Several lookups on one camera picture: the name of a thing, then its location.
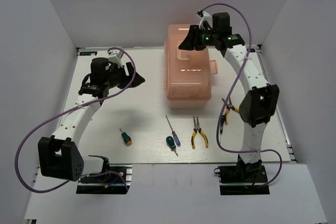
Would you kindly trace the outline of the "pink plastic toolbox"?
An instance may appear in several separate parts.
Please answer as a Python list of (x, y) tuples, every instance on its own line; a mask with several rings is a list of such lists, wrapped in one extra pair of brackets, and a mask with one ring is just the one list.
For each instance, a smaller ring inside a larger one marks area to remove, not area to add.
[(208, 49), (186, 51), (178, 47), (188, 34), (189, 25), (169, 25), (164, 44), (164, 90), (171, 109), (202, 109), (212, 97), (212, 75), (218, 73)]

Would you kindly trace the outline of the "small yellow pliers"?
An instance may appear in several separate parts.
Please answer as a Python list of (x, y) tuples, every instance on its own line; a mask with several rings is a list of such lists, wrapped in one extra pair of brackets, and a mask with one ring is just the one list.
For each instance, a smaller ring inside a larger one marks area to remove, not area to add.
[(232, 100), (231, 100), (231, 98), (229, 98), (228, 102), (227, 102), (227, 106), (226, 106), (226, 111), (225, 111), (225, 114), (224, 114), (224, 123), (226, 125), (228, 124), (228, 114), (231, 110), (236, 112), (236, 113), (239, 113), (239, 109), (233, 106)]

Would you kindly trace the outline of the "yellow long nose pliers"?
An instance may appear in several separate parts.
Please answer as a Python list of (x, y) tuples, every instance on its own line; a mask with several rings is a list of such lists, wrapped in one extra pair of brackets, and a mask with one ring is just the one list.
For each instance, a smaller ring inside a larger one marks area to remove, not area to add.
[(202, 128), (200, 127), (198, 116), (193, 116), (193, 122), (194, 122), (194, 130), (191, 136), (192, 149), (195, 149), (195, 138), (198, 133), (202, 136), (205, 142), (205, 147), (208, 148), (209, 146), (208, 138), (206, 134), (203, 132)]

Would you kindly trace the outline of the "black green precision screwdriver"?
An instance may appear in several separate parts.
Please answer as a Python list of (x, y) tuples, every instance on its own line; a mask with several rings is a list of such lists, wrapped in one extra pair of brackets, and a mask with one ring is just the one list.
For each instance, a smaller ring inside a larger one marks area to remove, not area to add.
[(224, 124), (226, 122), (226, 116), (223, 114), (221, 116), (221, 121), (220, 121), (220, 128), (219, 128), (219, 143), (222, 139), (222, 135), (223, 135), (223, 128), (224, 128)]

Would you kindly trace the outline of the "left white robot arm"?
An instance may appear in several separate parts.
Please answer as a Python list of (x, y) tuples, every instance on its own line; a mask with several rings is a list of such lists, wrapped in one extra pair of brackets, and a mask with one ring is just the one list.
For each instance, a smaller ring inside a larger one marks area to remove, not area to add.
[(42, 137), (38, 142), (43, 176), (74, 182), (90, 174), (101, 182), (110, 178), (108, 158), (99, 155), (83, 157), (78, 150), (79, 141), (110, 89), (134, 88), (144, 83), (145, 79), (134, 71), (130, 62), (120, 66), (99, 57), (92, 60), (90, 69), (91, 72), (82, 81), (75, 111), (68, 113), (50, 137)]

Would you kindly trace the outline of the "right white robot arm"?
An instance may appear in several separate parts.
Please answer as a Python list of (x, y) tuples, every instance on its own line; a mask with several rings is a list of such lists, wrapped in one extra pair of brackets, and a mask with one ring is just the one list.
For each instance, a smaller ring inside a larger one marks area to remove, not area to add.
[(200, 51), (214, 46), (236, 72), (245, 93), (239, 106), (239, 115), (244, 122), (242, 148), (237, 152), (236, 165), (219, 168), (221, 182), (255, 184), (263, 172), (262, 139), (276, 110), (279, 87), (270, 84), (250, 60), (250, 49), (241, 35), (233, 34), (228, 13), (210, 15), (200, 10), (197, 14), (200, 23), (190, 26), (179, 49)]

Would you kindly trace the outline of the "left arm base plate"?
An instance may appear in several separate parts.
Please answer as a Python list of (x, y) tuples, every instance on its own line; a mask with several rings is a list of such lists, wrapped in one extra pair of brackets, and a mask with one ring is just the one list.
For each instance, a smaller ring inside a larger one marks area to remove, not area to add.
[(118, 173), (99, 177), (83, 177), (77, 183), (78, 195), (126, 195), (128, 190), (120, 179), (121, 176), (130, 188), (132, 165), (110, 165), (110, 170)]

